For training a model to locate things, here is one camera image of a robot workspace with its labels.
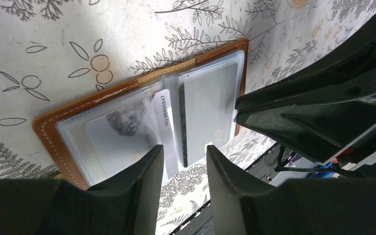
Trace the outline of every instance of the fern drawing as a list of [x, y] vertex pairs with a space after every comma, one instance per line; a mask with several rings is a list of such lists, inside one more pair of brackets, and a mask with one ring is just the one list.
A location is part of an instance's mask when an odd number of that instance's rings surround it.
[[189, 202], [191, 202], [191, 213], [194, 213], [197, 211], [197, 209], [199, 208], [199, 205], [198, 203], [190, 200]]
[[207, 198], [207, 195], [205, 194], [205, 198], [204, 198], [204, 200], [202, 201], [202, 204], [204, 205], [204, 204], [206, 204], [208, 202], [208, 198]]
[[17, 154], [12, 154], [8, 148], [0, 141], [0, 177], [5, 179], [30, 179], [42, 178], [41, 166], [36, 166], [30, 162], [25, 162], [23, 158], [18, 158]]
[[166, 226], [166, 225], [169, 225], [169, 224], [172, 224], [172, 225], [178, 226], [178, 225], [182, 224], [182, 223], [183, 223], [186, 219], [188, 219], [190, 216], [191, 216], [190, 214], [182, 214], [182, 215], [180, 215], [180, 216], [174, 218], [173, 220], [164, 223], [163, 225], [161, 225], [161, 227]]
[[224, 8], [221, 7], [223, 0], [219, 0], [217, 4], [210, 4], [210, 0], [176, 0], [173, 3], [172, 10], [168, 11], [157, 11], [156, 14], [161, 13], [171, 13], [183, 10], [193, 10], [192, 21], [198, 22], [202, 25], [203, 16], [207, 26], [214, 23], [214, 20], [219, 20], [222, 18]]

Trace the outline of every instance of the floral patterned surface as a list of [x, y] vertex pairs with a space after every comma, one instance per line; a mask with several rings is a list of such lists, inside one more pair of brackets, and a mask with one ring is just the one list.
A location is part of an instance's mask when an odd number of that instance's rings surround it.
[[[30, 125], [39, 114], [240, 38], [255, 91], [319, 60], [374, 13], [376, 0], [0, 0], [0, 178], [57, 171]], [[222, 151], [246, 168], [272, 144], [243, 128]], [[209, 199], [203, 159], [162, 188], [156, 234]]]

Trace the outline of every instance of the brown leather wallet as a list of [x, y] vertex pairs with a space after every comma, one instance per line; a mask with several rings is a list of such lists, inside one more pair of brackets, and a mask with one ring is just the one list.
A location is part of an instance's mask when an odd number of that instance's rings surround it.
[[[89, 188], [89, 185], [78, 169], [76, 163], [71, 157], [69, 150], [67, 149], [67, 146], [64, 144], [61, 136], [56, 129], [56, 123], [58, 121], [80, 114], [97, 105], [106, 103], [121, 95], [127, 94], [140, 87], [150, 84], [162, 75], [188, 71], [194, 67], [203, 65], [235, 50], [243, 50], [245, 53], [245, 58], [247, 58], [248, 45], [249, 41], [247, 39], [241, 39], [183, 63], [157, 70], [131, 81], [127, 81], [102, 90], [36, 117], [32, 121], [32, 128], [40, 138], [41, 142], [47, 149], [52, 159], [57, 164], [61, 173], [64, 175], [64, 178], [77, 187], [86, 190]], [[239, 95], [243, 95], [245, 92], [246, 68], [247, 61], [244, 62], [243, 77]], [[238, 134], [239, 129], [240, 126], [237, 125], [235, 134]]]

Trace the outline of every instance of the branch drawing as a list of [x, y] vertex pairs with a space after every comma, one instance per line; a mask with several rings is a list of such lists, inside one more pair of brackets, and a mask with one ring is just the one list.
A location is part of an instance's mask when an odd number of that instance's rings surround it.
[[248, 38], [250, 41], [253, 41], [263, 35], [255, 47], [249, 46], [249, 63], [252, 64], [257, 58], [260, 58], [260, 54], [262, 54], [264, 48], [263, 40], [266, 34], [268, 34], [272, 28], [282, 23], [283, 21], [275, 24], [260, 34], [253, 35], [251, 33], [252, 27], [249, 26], [247, 20], [243, 23], [242, 18], [240, 18], [239, 21], [236, 21], [233, 18], [229, 19], [226, 17], [226, 21], [218, 24], [218, 26], [221, 27], [220, 33], [226, 33], [228, 35], [227, 39], [222, 39], [219, 35], [210, 37], [210, 35], [205, 33], [204, 30], [200, 31], [196, 27], [194, 27], [192, 33], [188, 32], [186, 29], [183, 31], [180, 28], [176, 28], [176, 32], [172, 34], [172, 36], [165, 37], [169, 42], [168, 46], [172, 47], [172, 49], [175, 50], [174, 52], [169, 50], [167, 54], [165, 49], [162, 48], [162, 55], [157, 53], [156, 56], [154, 56], [154, 62], [145, 57], [145, 61], [136, 61], [137, 65], [130, 66], [129, 69], [134, 70], [135, 74], [139, 71], [142, 71], [142, 74], [146, 74], [151, 71], [156, 71], [183, 62], [192, 56], [212, 51], [230, 42], [235, 42], [240, 38]]
[[0, 177], [5, 179], [29, 179], [41, 171], [41, 166], [36, 166], [30, 162], [25, 162], [23, 158], [18, 158], [17, 154], [12, 154], [8, 148], [0, 141]]
[[183, 10], [193, 10], [192, 21], [202, 25], [202, 14], [206, 17], [207, 26], [214, 23], [214, 20], [221, 19], [224, 8], [221, 7], [224, 0], [219, 0], [216, 5], [210, 5], [210, 0], [176, 0], [172, 10], [156, 11], [156, 14], [171, 13]]
[[376, 0], [333, 0], [332, 2], [332, 20], [338, 16], [340, 23], [350, 14], [355, 13], [357, 20], [362, 12], [375, 10]]
[[32, 0], [14, 0], [11, 6], [0, 6], [6, 13], [20, 17], [20, 20], [27, 22], [36, 14], [33, 12]]
[[152, 71], [160, 70], [181, 62], [184, 62], [189, 59], [188, 54], [181, 56], [177, 52], [173, 52], [169, 50], [168, 52], [162, 48], [162, 53], [156, 52], [156, 55], [153, 56], [153, 60], [145, 57], [144, 61], [136, 61], [136, 65], [130, 66], [129, 68], [134, 70], [134, 74], [138, 73], [139, 71], [142, 74], [146, 74]]
[[49, 99], [45, 95], [35, 90], [41, 85], [41, 80], [37, 76], [34, 76], [34, 75], [25, 76], [22, 78], [21, 83], [19, 83], [15, 78], [8, 75], [7, 73], [2, 72], [2, 71], [0, 71], [0, 73], [6, 78], [8, 78], [11, 82], [16, 84], [15, 86], [6, 88], [2, 92], [12, 91], [22, 86], [24, 90], [28, 92], [30, 95], [32, 95], [33, 97], [40, 99], [40, 100], [49, 101]]
[[315, 9], [323, 2], [324, 0], [287, 0], [289, 6], [296, 9], [296, 13], [292, 17], [295, 20], [293, 28], [295, 28], [296, 22], [312, 18]]
[[221, 27], [220, 33], [225, 33], [228, 36], [225, 40], [221, 39], [220, 35], [211, 38], [209, 34], [204, 32], [204, 30], [200, 32], [196, 27], [194, 27], [192, 34], [186, 29], [182, 31], [180, 28], [177, 28], [176, 34], [173, 34], [172, 37], [165, 37], [165, 39], [169, 42], [168, 46], [182, 54], [189, 53], [191, 55], [200, 55], [218, 47], [222, 47], [227, 43], [235, 42], [241, 38], [248, 38], [250, 41], [260, 38], [260, 41], [256, 46], [249, 47], [248, 59], [249, 63], [253, 64], [257, 58], [259, 58], [259, 55], [262, 54], [264, 48], [263, 41], [266, 34], [268, 34], [272, 28], [282, 23], [283, 21], [254, 36], [251, 33], [252, 27], [249, 26], [247, 20], [243, 23], [242, 18], [240, 18], [239, 21], [236, 21], [233, 18], [230, 19], [226, 17], [225, 22], [218, 24], [218, 26]]
[[158, 217], [156, 218], [156, 221], [163, 220], [166, 216], [166, 213], [168, 213], [168, 211], [166, 209], [164, 211], [159, 211]]
[[289, 63], [288, 66], [283, 68], [282, 66], [277, 67], [271, 75], [271, 78], [266, 82], [266, 86], [273, 84], [277, 81], [280, 81], [286, 78], [290, 74], [294, 74], [295, 72], [299, 71], [303, 65], [306, 63], [307, 56], [317, 50], [316, 46], [318, 45], [318, 41], [312, 40], [311, 42], [307, 42], [303, 49], [294, 49], [292, 50], [294, 53], [289, 55], [289, 59], [286, 61]]
[[36, 16], [34, 13], [34, 3], [37, 5], [43, 4], [44, 7], [40, 10], [41, 16], [46, 20], [56, 21], [60, 19], [63, 13], [60, 10], [60, 6], [63, 3], [70, 2], [73, 0], [7, 0], [12, 2], [10, 6], [1, 5], [6, 13], [11, 15], [16, 15], [20, 17], [20, 20], [26, 22], [30, 20], [31, 17]]
[[280, 7], [280, 3], [275, 6], [276, 2], [273, 0], [257, 0], [254, 2], [254, 7], [252, 8], [249, 3], [247, 3], [246, 13], [247, 15], [251, 15], [252, 19], [254, 20], [257, 16], [261, 15], [262, 19], [269, 19], [273, 18], [273, 21], [276, 22], [276, 11]]

